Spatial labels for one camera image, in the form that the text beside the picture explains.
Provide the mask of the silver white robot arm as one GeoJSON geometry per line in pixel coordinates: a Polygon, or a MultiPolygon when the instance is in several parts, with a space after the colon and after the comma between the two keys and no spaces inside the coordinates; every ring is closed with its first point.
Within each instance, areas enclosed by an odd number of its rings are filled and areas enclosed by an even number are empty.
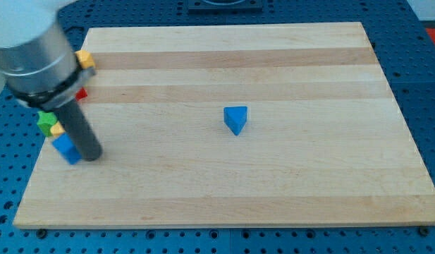
{"type": "Polygon", "coordinates": [[[0,72],[27,107],[51,111],[75,99],[95,74],[83,68],[59,23],[73,0],[0,1],[0,72]]]}

